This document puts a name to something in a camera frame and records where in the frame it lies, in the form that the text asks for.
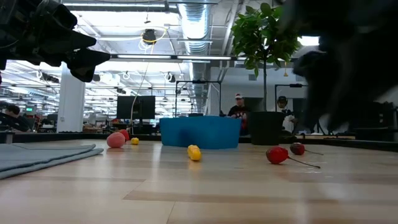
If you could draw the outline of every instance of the black container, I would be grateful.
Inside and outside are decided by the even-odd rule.
[[[248,114],[251,143],[259,146],[276,146],[285,114],[281,112],[252,112]]]

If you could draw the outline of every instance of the yellow toy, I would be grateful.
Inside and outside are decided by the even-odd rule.
[[[131,139],[131,144],[138,145],[139,144],[139,139],[138,138],[132,138]]]
[[[188,146],[188,156],[193,161],[199,161],[201,159],[201,152],[198,146]]]

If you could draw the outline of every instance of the person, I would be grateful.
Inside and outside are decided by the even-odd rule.
[[[248,132],[248,122],[247,122],[247,112],[249,112],[249,108],[244,105],[243,96],[239,93],[235,95],[236,105],[233,106],[229,112],[228,116],[231,118],[241,119],[241,135],[247,135]]]
[[[13,118],[17,118],[18,120],[22,121],[24,124],[29,125],[29,122],[26,120],[25,117],[19,116],[19,112],[21,110],[17,105],[8,105],[6,108],[6,114],[12,116]],[[20,130],[12,129],[14,132],[21,132]]]
[[[293,112],[287,107],[286,96],[278,97],[276,111],[285,114],[285,119],[282,125],[286,131],[292,132],[294,129],[294,124],[297,122],[297,119],[294,117]]]

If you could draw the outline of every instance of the potted plant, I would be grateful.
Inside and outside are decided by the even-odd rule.
[[[278,144],[284,115],[274,111],[267,112],[267,70],[266,63],[274,63],[278,67],[281,61],[289,62],[290,57],[301,47],[296,30],[279,32],[279,17],[282,7],[271,8],[262,3],[259,10],[246,6],[246,14],[239,14],[236,24],[232,27],[234,53],[246,57],[246,69],[254,70],[256,77],[259,68],[263,68],[264,76],[264,111],[253,112],[248,116],[249,132],[253,144]]]

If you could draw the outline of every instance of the floor mat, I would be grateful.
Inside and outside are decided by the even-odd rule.
[[[28,144],[0,144],[0,179],[52,167],[103,152],[95,145],[40,147]]]

